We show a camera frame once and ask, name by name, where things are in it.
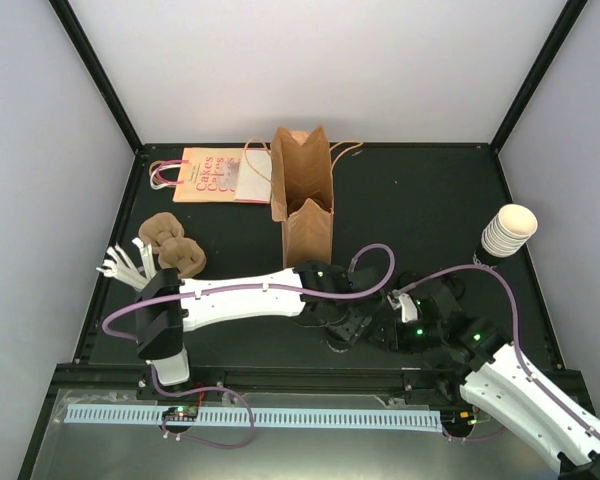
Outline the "black coffee cup lid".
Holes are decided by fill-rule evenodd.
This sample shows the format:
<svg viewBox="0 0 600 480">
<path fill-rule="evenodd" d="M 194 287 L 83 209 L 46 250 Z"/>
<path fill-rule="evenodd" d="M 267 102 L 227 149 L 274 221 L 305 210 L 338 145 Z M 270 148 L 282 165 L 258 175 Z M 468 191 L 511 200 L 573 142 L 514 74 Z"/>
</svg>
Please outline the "black coffee cup lid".
<svg viewBox="0 0 600 480">
<path fill-rule="evenodd" d="M 363 328 L 363 321 L 360 318 L 327 325 L 325 331 L 328 347 L 336 353 L 347 352 L 359 340 Z"/>
</svg>

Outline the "brown paper bag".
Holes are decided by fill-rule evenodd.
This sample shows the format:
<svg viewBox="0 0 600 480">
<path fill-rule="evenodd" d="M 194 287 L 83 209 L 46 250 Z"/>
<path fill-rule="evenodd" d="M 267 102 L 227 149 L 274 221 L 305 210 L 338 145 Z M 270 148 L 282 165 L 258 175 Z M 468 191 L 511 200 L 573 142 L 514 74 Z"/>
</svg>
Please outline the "brown paper bag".
<svg viewBox="0 0 600 480">
<path fill-rule="evenodd" d="M 322 126 L 311 132 L 279 127 L 271 143 L 256 141 L 270 157 L 271 174 L 265 175 L 250 160 L 246 164 L 271 187 L 271 217 L 281 226 L 283 266 L 313 260 L 329 263 L 335 165 L 363 143 L 345 140 L 331 144 Z"/>
</svg>

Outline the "brown pulp cup carrier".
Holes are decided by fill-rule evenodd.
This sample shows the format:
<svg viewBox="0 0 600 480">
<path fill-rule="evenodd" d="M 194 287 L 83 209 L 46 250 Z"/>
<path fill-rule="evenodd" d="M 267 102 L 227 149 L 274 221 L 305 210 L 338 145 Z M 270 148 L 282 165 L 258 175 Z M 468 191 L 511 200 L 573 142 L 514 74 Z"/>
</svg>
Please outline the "brown pulp cup carrier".
<svg viewBox="0 0 600 480">
<path fill-rule="evenodd" d="M 206 267 L 202 247 L 185 236 L 183 225 L 169 212 L 160 212 L 145 220 L 138 230 L 144 244 L 152 247 L 162 269 L 175 269 L 180 279 L 191 279 Z"/>
</svg>

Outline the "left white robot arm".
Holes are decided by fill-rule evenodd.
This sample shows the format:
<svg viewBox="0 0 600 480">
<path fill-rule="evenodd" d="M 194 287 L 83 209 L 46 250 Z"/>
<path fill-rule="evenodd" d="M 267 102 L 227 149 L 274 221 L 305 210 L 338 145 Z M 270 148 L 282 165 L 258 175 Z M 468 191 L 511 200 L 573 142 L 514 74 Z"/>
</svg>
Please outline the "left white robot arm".
<svg viewBox="0 0 600 480">
<path fill-rule="evenodd" d="M 160 272 L 137 301 L 177 293 L 185 297 L 135 311 L 137 354 L 155 368 L 161 389 L 173 399 L 182 399 L 195 384 L 186 333 L 254 317 L 287 317 L 303 326 L 338 328 L 349 320 L 371 315 L 371 307 L 380 296 L 359 294 L 378 280 L 371 268 L 347 269 L 320 261 L 229 280 L 178 280 L 171 270 Z"/>
</svg>

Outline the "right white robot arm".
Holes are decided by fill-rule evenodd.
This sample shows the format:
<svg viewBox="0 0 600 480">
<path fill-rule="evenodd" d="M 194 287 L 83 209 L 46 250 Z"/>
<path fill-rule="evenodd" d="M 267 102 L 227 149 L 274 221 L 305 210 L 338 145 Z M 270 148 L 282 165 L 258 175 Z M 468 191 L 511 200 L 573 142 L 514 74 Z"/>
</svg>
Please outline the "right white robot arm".
<svg viewBox="0 0 600 480">
<path fill-rule="evenodd" d="M 600 479 L 600 419 L 536 368 L 506 332 L 464 312 L 459 295 L 445 276 L 387 293 L 396 312 L 382 330 L 388 350 L 445 352 L 449 369 L 434 379 L 441 400 L 462 399 L 485 412 L 561 479 Z"/>
</svg>

